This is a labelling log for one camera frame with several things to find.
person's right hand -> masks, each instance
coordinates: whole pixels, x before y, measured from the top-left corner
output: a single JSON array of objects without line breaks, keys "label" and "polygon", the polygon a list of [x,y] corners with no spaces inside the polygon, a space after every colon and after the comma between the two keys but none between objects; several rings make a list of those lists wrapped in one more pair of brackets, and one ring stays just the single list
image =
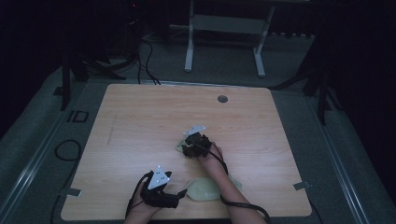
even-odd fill
[{"label": "person's right hand", "polygon": [[[216,146],[213,142],[209,150],[222,160],[221,147]],[[206,157],[199,156],[197,159],[212,179],[216,180],[217,178],[227,175],[220,161],[218,161],[212,154],[207,153]]]},{"label": "person's right hand", "polygon": [[144,185],[145,182],[142,182],[139,185],[136,195],[134,196],[133,206],[129,211],[128,217],[125,219],[124,224],[146,224],[151,220],[156,212],[162,209],[161,207],[153,207],[144,203],[142,196],[140,196],[140,192]]}]

gray carpet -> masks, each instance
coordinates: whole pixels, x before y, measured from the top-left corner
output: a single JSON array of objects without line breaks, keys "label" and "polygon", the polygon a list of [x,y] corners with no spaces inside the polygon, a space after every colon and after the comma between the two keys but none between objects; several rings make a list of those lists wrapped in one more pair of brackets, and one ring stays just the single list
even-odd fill
[{"label": "gray carpet", "polygon": [[[312,39],[304,37],[291,39],[275,35],[268,37],[262,53],[266,77],[259,78],[256,75],[251,49],[218,47],[208,44],[207,41],[202,41],[201,45],[198,41],[195,46],[192,71],[185,73],[184,60],[187,49],[185,36],[176,34],[175,38],[168,42],[158,40],[155,35],[146,38],[153,45],[148,64],[149,71],[163,84],[177,82],[272,86],[296,73],[312,42]],[[149,55],[149,45],[143,44],[140,52],[145,61]],[[136,71],[136,66],[119,71],[119,74],[127,77],[127,80],[117,82],[136,83]],[[142,73],[142,78],[148,79],[145,73]],[[88,83],[73,82],[73,101],[64,112],[59,111],[61,98],[52,95],[60,82],[61,73],[57,71],[48,78],[40,92],[0,142],[2,203],[12,192],[18,177],[35,152],[42,147],[47,149],[40,169],[24,197],[21,198],[19,206],[16,206],[15,212],[12,212],[13,216],[9,223],[50,222],[57,193],[74,166],[73,161],[60,161],[56,158],[54,150],[66,139],[77,140],[82,147],[85,146],[106,86],[116,81],[92,75]],[[301,177],[303,181],[312,185],[306,190],[307,194],[324,223],[357,223],[349,208],[339,176],[334,171],[329,143],[323,136],[323,127],[313,112],[317,99],[304,97],[301,93],[303,85],[304,81],[301,81],[283,91],[273,91],[273,95]],[[71,110],[88,111],[90,115],[87,122],[67,122]],[[59,128],[53,128],[57,120],[60,124]],[[345,113],[332,106],[332,110],[326,112],[326,120],[326,132],[331,137],[333,147],[339,153],[348,176],[359,194],[361,206],[366,212],[369,223],[396,223],[396,209],[384,191]],[[59,150],[70,158],[78,153],[76,145],[72,143],[63,145]],[[64,223],[60,220],[63,202],[64,198],[61,198],[55,206],[54,220],[57,223]],[[122,220],[105,223],[122,223]],[[183,223],[219,223],[219,221],[191,220]],[[276,217],[273,223],[319,223],[319,221],[317,215],[313,213],[309,217]]]}]

metal stand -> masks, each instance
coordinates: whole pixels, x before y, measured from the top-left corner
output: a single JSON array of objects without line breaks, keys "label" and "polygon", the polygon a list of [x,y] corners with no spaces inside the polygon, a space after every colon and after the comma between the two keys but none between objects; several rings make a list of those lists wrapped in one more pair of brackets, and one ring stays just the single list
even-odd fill
[{"label": "metal stand", "polygon": [[113,73],[109,68],[102,66],[85,54],[73,52],[69,43],[64,40],[62,55],[62,87],[60,93],[62,95],[61,111],[64,111],[70,102],[70,70],[72,70],[75,77],[78,77],[78,79],[81,81],[86,81],[86,79],[89,78],[87,72],[85,71],[85,65],[83,62],[88,64],[90,67],[97,69],[101,74],[112,79],[126,79],[126,77],[121,77]]},{"label": "metal stand", "polygon": [[271,7],[266,20],[219,17],[194,14],[194,0],[190,0],[190,26],[189,45],[187,47],[186,63],[184,70],[192,70],[192,59],[194,53],[193,33],[194,30],[207,30],[218,32],[230,32],[240,34],[260,35],[260,43],[253,48],[254,60],[256,62],[257,74],[264,77],[264,66],[262,65],[262,46],[268,34],[268,28],[274,15],[275,7]]}]

wooden table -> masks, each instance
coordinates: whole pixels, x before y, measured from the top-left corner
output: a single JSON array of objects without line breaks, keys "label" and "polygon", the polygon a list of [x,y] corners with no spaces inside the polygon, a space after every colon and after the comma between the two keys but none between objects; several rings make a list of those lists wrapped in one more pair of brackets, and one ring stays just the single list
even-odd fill
[{"label": "wooden table", "polygon": [[[227,103],[220,103],[224,95]],[[167,193],[177,193],[200,164],[175,150],[192,125],[223,150],[230,174],[242,192],[271,217],[311,213],[288,139],[271,92],[261,88],[214,86],[109,85],[62,211],[65,220],[124,219],[137,181],[158,165],[172,171]],[[196,202],[187,195],[177,209],[154,219],[227,217],[219,201]]]}]

dark background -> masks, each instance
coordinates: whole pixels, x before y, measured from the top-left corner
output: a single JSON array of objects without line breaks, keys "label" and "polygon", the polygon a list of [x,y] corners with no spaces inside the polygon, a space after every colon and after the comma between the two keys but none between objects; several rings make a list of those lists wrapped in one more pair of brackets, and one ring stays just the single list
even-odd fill
[{"label": "dark background", "polygon": [[[188,24],[189,1],[135,1],[142,17],[166,38],[169,24]],[[276,3],[273,34],[315,35],[304,68],[325,64],[336,90],[392,200],[396,201],[396,4],[391,1],[312,1]],[[256,7],[197,10],[261,17]],[[137,33],[125,29],[123,1],[10,1],[0,3],[0,136],[61,65],[64,43],[106,61],[138,46]],[[125,46],[125,36],[131,45]]]}]

